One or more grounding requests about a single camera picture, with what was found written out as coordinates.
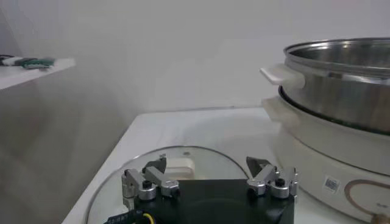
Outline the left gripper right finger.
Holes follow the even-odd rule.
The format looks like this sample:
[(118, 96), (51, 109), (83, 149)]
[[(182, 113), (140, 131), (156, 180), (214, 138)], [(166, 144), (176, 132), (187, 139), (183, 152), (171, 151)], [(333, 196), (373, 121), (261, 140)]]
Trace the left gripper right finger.
[(295, 167), (280, 170), (266, 159), (249, 156), (246, 163), (252, 175), (246, 181), (251, 197), (258, 198), (270, 193), (281, 200), (297, 198), (298, 173)]

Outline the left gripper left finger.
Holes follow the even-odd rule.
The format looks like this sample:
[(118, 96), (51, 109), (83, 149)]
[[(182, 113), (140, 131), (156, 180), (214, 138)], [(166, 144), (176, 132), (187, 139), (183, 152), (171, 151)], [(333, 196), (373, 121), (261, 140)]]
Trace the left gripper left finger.
[(155, 161), (149, 161), (141, 171), (126, 169), (123, 172), (121, 175), (122, 202), (128, 210), (135, 207), (136, 200), (154, 201), (158, 194), (168, 198), (179, 197), (179, 182), (165, 174), (166, 164), (166, 158), (161, 157)]

